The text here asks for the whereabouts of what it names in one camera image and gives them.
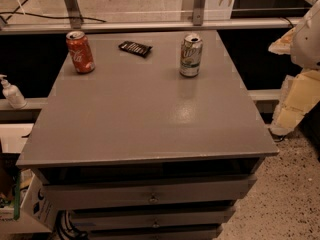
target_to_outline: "soda can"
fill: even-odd
[[[82,31],[72,31],[67,34],[67,46],[76,71],[79,74],[89,73],[95,65],[88,38]]]
[[[192,33],[181,44],[180,74],[195,77],[199,74],[203,42],[201,37]]]

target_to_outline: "spray bottle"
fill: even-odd
[[[3,95],[8,100],[13,108],[23,108],[27,101],[24,99],[22,93],[17,86],[10,84],[8,80],[4,79],[6,75],[0,75],[1,84],[3,86]]]

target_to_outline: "green object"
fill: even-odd
[[[14,189],[14,213],[13,213],[13,219],[18,220],[20,218],[20,171],[18,172],[17,175],[17,180],[16,180],[16,186]]]

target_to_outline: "red soda can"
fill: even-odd
[[[67,34],[67,46],[73,65],[79,74],[89,73],[95,65],[88,38],[82,31],[72,31]]]

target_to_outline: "concrete floor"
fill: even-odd
[[[182,0],[130,0],[130,4],[128,0],[79,0],[79,4],[87,17],[110,20],[112,16],[116,22],[167,21],[177,19],[175,10],[181,10]],[[17,6],[16,0],[0,0],[1,10],[14,10]],[[63,0],[30,0],[24,8],[33,13],[67,16]],[[172,13],[164,15],[163,11]],[[30,16],[14,16],[9,20],[11,24],[61,22],[68,21]],[[299,129],[278,143],[278,147],[280,154],[267,158],[258,169],[257,183],[236,203],[237,211],[223,225],[218,240],[320,239],[319,152]],[[0,235],[0,239],[30,237]]]

